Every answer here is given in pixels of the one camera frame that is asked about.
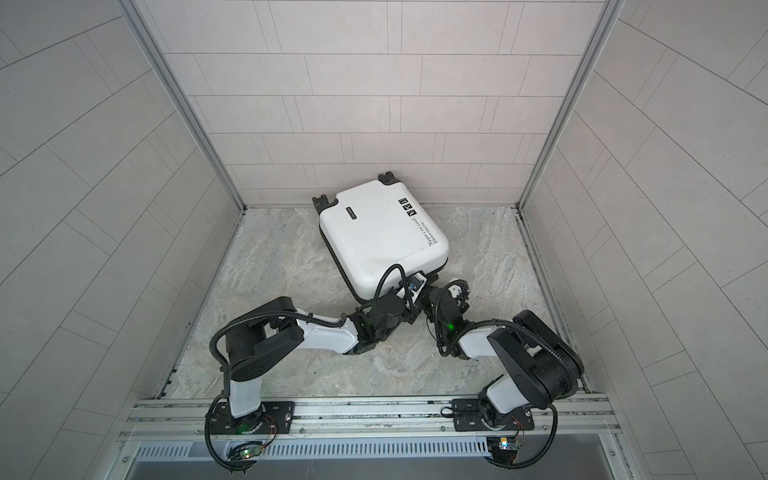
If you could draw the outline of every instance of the metal vent grille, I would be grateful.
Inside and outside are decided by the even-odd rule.
[[[242,441],[214,441],[222,455]],[[384,439],[277,439],[262,460],[490,456],[485,437],[444,436]],[[201,441],[141,442],[137,462],[199,462],[210,456]]]

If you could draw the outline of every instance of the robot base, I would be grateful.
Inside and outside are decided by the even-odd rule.
[[[507,425],[492,429],[488,427],[480,415],[479,399],[453,399],[451,401],[453,426],[457,432],[492,432],[498,430],[533,430],[533,415],[531,409],[518,407],[506,415],[514,417]]]
[[[288,433],[293,421],[293,402],[262,402],[261,409],[238,419],[232,418],[226,402],[216,405],[211,416],[211,435],[269,435],[274,433],[272,424],[263,418],[269,415],[277,425],[277,433]]]

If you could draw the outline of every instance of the marble floor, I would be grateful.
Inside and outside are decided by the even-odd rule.
[[[509,207],[427,207],[450,242],[437,285],[469,282],[465,318],[511,318],[523,309],[551,324],[523,239]],[[339,275],[311,208],[259,208],[246,213],[167,398],[213,398],[221,391],[211,336],[233,318],[278,296],[324,316],[352,312],[356,302]],[[224,341],[219,342],[223,350]],[[504,372],[496,358],[442,358],[425,315],[402,324],[372,351],[344,356],[294,350],[263,381],[264,397],[472,394]]]

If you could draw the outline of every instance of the tiled wall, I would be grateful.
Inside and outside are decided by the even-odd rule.
[[[602,3],[137,0],[247,204],[519,199]]]
[[[0,477],[98,470],[236,219],[111,0],[0,2]]]
[[[768,473],[767,31],[628,0],[525,208],[648,478]]]

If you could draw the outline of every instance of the wire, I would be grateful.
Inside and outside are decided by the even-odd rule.
[[[541,457],[543,457],[545,453],[547,453],[547,451],[549,450],[549,447],[552,446],[552,442],[554,441],[554,434],[558,430],[558,410],[554,407],[554,405],[550,405],[549,408],[552,410],[552,430],[549,432],[549,436],[547,437],[547,442],[544,444],[543,447],[541,447],[541,450],[539,450],[539,452],[536,455],[533,455],[531,458],[529,458],[524,462],[512,463],[510,465],[497,462],[492,458],[488,458],[488,457],[483,457],[483,458],[485,458],[485,460],[491,465],[496,467],[506,468],[507,470],[517,470],[519,468],[530,467],[531,465],[541,460]]]

